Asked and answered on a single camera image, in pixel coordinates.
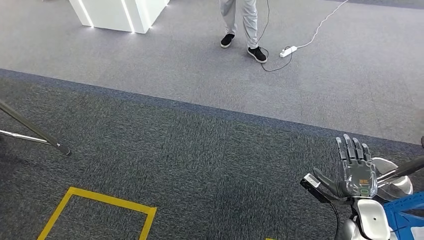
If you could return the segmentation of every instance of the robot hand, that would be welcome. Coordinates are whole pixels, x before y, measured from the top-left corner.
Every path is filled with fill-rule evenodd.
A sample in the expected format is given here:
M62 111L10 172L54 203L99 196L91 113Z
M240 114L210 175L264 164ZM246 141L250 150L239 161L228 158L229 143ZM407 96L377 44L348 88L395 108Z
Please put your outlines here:
M372 198L377 194L378 184L370 150L356 138L351 140L347 134L343 137L345 144L340 137L336 138L343 179L334 182L317 168L313 169L313 175L336 197Z

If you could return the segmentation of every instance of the gray pants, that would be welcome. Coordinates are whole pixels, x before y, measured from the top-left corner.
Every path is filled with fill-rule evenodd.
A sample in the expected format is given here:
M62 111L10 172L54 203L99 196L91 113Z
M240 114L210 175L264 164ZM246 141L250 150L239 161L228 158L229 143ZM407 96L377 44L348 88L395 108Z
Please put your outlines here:
M247 46L255 49L258 47L258 11L256 0L242 0L244 33L247 38ZM225 34L236 34L236 0L219 0L221 14L225 21Z

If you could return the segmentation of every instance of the white pedestal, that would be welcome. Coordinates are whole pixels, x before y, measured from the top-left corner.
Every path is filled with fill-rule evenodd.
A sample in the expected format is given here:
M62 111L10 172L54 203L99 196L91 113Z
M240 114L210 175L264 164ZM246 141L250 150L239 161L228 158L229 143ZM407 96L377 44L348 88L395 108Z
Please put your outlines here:
M69 0L82 25L145 34L170 0Z

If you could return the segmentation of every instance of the black sneaker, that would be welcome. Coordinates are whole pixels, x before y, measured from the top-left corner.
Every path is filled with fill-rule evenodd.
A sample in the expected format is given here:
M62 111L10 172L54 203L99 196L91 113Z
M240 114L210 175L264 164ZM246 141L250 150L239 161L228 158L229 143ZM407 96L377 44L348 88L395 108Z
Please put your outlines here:
M257 47L257 48L248 48L247 49L247 53L250 54L252 57L254 57L254 59L261 64L264 64L267 62L267 57L265 56L265 54L263 54L261 52L261 48Z
M233 38L234 38L234 34L225 35L225 37L221 40L221 47L223 47L224 49L228 48Z

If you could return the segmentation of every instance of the white cable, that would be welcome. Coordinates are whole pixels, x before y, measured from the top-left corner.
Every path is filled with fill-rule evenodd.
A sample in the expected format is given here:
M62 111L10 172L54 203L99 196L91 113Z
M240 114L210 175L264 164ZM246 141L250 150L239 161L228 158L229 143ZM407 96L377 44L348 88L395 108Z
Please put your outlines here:
M321 21L321 23L319 24L319 26L318 26L318 28L316 29L316 31L315 31L315 34L313 35L313 37L312 37L312 40L310 41L310 42L308 42L308 43L306 43L305 45L302 45L302 46L298 46L297 48L298 49L300 49L300 48L304 48L304 47L306 47L306 46L308 46L309 44L311 44L313 41L314 41L314 39L315 39L315 36L318 34L318 30L321 28L321 26L323 25L323 22L325 22L331 15L333 15L341 6L343 6L343 4L345 4L345 3L347 3L349 0L346 0L346 1L344 1L344 2L342 2L336 9L334 9L334 11L332 11L332 13L330 14L330 15L328 15L324 20L322 20Z

